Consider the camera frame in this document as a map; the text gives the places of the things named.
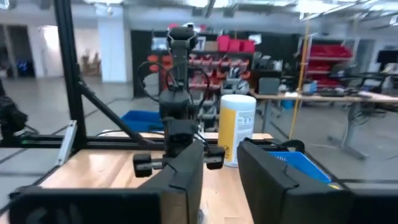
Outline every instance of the concrete floor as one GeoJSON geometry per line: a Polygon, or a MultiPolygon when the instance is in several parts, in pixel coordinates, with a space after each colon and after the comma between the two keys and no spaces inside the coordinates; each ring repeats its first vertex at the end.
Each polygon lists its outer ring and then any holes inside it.
{"type": "MultiPolygon", "coordinates": [[[[158,110],[149,99],[132,100],[132,84],[101,83],[97,78],[86,79],[90,88],[119,116],[129,110],[158,110]]],[[[68,102],[62,78],[43,80],[5,81],[7,94],[29,115],[28,124],[41,134],[63,134],[68,123],[68,102]]],[[[88,100],[83,100],[88,135],[117,127],[88,100]]],[[[272,121],[284,133],[289,133],[291,111],[285,111],[272,121]]],[[[261,117],[256,118],[255,131],[261,131],[261,117]]],[[[340,179],[384,180],[384,183],[350,183],[352,188],[398,188],[398,115],[389,113],[384,119],[374,118],[359,126],[352,146],[370,155],[359,161],[341,150],[331,147],[326,137],[341,136],[344,130],[345,112],[339,106],[325,105],[303,107],[298,114],[294,138],[304,141],[307,151],[340,179]]],[[[268,131],[275,138],[284,140],[278,130],[268,131]]],[[[46,173],[54,164],[57,149],[0,149],[0,207],[6,204],[7,194],[21,185],[28,185],[46,173]]]]}

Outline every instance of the cardboard box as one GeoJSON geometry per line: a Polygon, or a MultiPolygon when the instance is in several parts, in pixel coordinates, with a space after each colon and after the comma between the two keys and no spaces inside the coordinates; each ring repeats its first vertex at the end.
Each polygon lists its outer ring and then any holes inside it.
{"type": "Polygon", "coordinates": [[[218,43],[217,41],[206,41],[205,51],[217,51],[218,43]]]}

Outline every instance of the wooden tabletop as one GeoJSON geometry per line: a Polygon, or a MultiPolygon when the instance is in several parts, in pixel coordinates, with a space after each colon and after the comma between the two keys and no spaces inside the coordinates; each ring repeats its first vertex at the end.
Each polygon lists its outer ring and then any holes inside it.
{"type": "Polygon", "coordinates": [[[398,97],[386,96],[368,91],[360,91],[359,94],[363,96],[370,96],[370,98],[363,98],[358,96],[345,97],[324,97],[324,96],[285,96],[284,93],[278,95],[261,95],[250,90],[250,94],[257,100],[303,100],[303,101],[342,101],[342,102],[373,102],[373,103],[398,103],[398,97]]]}
{"type": "MultiPolygon", "coordinates": [[[[107,136],[123,136],[109,133],[107,136]]],[[[205,133],[206,138],[217,138],[217,133],[205,133]]],[[[272,138],[270,134],[254,134],[253,139],[272,138]]],[[[148,178],[136,178],[132,157],[137,151],[127,150],[81,150],[65,165],[41,184],[45,188],[134,188],[148,178]]],[[[161,157],[162,152],[152,152],[152,157],[161,157]]],[[[205,223],[245,224],[253,223],[243,191],[238,168],[224,166],[220,170],[203,172],[201,209],[205,223]]],[[[4,215],[1,224],[7,224],[4,215]]]]}

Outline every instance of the white cylindrical container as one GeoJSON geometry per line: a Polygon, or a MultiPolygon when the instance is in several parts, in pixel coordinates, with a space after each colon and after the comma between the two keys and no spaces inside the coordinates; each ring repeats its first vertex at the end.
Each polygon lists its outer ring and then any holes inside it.
{"type": "Polygon", "coordinates": [[[218,145],[225,149],[224,165],[238,166],[237,148],[246,137],[251,138],[256,115],[256,99],[245,95],[221,97],[218,145]]]}

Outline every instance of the desk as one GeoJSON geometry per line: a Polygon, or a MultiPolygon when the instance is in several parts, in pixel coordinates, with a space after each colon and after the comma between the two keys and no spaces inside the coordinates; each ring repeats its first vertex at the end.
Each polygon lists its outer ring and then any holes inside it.
{"type": "MultiPolygon", "coordinates": [[[[123,136],[121,133],[109,133],[123,136]]],[[[156,138],[156,134],[143,134],[156,138]]],[[[205,133],[206,138],[217,138],[217,133],[205,133]]],[[[272,138],[269,134],[255,134],[253,138],[272,138]]],[[[134,151],[81,150],[61,166],[41,186],[44,188],[126,188],[138,187],[148,178],[136,178],[132,167],[134,151]]],[[[161,157],[162,152],[152,152],[161,157]]],[[[246,196],[243,191],[239,170],[223,167],[220,170],[203,172],[201,209],[207,224],[252,223],[246,196]]],[[[0,217],[0,224],[7,224],[6,215],[0,217]]]]}
{"type": "Polygon", "coordinates": [[[347,102],[353,103],[350,106],[346,129],[343,133],[343,137],[341,139],[337,139],[331,136],[328,136],[329,141],[332,144],[338,146],[340,149],[346,151],[352,156],[358,159],[365,159],[367,155],[359,152],[356,149],[353,149],[349,146],[349,143],[353,137],[354,133],[354,124],[353,120],[350,118],[354,118],[358,111],[361,108],[362,102],[371,102],[371,103],[398,103],[398,97],[386,96],[377,93],[371,93],[367,91],[360,91],[359,94],[363,96],[367,96],[368,98],[362,98],[358,96],[345,96],[345,97],[323,97],[323,96],[285,96],[284,94],[279,95],[260,95],[254,92],[254,90],[250,90],[250,94],[255,97],[260,103],[263,104],[264,111],[262,115],[262,132],[266,133],[267,128],[269,127],[269,122],[271,120],[271,100],[302,100],[302,101],[330,101],[330,102],[347,102]]]}

